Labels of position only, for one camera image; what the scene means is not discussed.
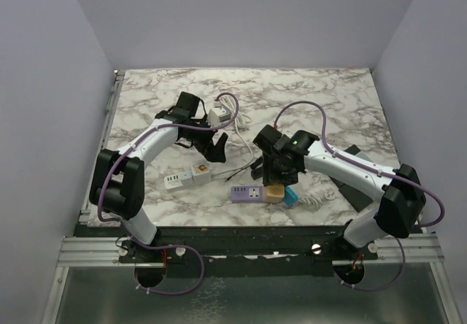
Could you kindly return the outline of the black charger with cable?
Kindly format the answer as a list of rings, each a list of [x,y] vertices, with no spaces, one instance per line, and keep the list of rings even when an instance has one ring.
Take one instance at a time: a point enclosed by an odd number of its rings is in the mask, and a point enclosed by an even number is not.
[[[259,158],[257,158],[256,160],[254,160],[250,165],[248,166],[245,166],[244,168],[234,172],[233,174],[229,175],[227,178],[225,178],[225,181],[228,182],[229,180],[231,180],[233,177],[235,177],[237,174],[239,174],[240,172],[246,170],[246,169],[256,169],[258,168],[261,164],[263,163],[263,156],[260,156]]]

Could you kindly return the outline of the purple power strip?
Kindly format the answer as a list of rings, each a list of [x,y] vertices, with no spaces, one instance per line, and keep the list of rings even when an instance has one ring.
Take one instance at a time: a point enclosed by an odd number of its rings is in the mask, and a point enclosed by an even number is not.
[[[262,203],[263,187],[259,185],[237,185],[231,188],[231,202],[241,203]]]

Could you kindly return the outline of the beige cube socket adapter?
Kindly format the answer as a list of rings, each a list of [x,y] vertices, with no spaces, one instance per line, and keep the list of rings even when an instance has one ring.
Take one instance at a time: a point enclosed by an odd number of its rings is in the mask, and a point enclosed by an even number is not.
[[[270,204],[278,204],[285,197],[285,186],[282,184],[274,184],[264,186],[262,189],[263,202]]]

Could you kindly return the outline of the white cube socket adapter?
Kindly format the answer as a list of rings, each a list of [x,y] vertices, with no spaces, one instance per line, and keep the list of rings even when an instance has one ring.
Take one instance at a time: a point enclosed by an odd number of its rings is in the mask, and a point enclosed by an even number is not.
[[[212,181],[212,173],[209,168],[209,164],[205,160],[196,161],[191,165],[191,174],[193,178],[193,184],[195,186],[201,186],[208,184]]]

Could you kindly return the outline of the blue charger plug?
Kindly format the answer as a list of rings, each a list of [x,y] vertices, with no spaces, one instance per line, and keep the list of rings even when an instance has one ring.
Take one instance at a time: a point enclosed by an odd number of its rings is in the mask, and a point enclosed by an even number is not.
[[[298,195],[290,186],[285,187],[285,194],[284,198],[282,199],[282,202],[288,207],[292,207],[297,204]]]

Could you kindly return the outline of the white power strip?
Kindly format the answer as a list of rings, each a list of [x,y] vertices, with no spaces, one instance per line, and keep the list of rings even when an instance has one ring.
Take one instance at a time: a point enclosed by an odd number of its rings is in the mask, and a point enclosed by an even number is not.
[[[183,171],[178,174],[165,176],[163,183],[168,192],[183,190],[193,185],[193,175],[189,171]]]

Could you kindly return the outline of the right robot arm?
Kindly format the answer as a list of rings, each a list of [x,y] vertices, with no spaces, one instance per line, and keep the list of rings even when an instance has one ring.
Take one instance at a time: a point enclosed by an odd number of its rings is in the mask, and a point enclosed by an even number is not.
[[[267,125],[253,140],[262,152],[263,184],[294,185],[300,173],[318,172],[334,178],[378,203],[349,221],[335,241],[336,253],[355,257],[363,246],[383,236],[405,239],[426,203],[417,172],[408,165],[397,169],[363,160],[333,148],[307,131],[292,137]]]

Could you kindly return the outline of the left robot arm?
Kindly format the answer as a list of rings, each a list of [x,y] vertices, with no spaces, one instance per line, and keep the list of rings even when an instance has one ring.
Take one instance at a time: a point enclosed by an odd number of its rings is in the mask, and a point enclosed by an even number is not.
[[[118,150],[99,152],[90,186],[89,201],[97,206],[98,219],[103,223],[119,222],[126,232],[138,240],[136,253],[142,260],[156,260],[161,243],[156,239],[158,228],[143,210],[145,170],[165,149],[184,139],[210,163],[225,163],[223,133],[215,142],[217,132],[234,122],[239,108],[231,119],[221,125],[211,125],[208,114],[196,117],[204,101],[198,96],[182,92],[177,103],[160,111],[149,127],[138,137]]]

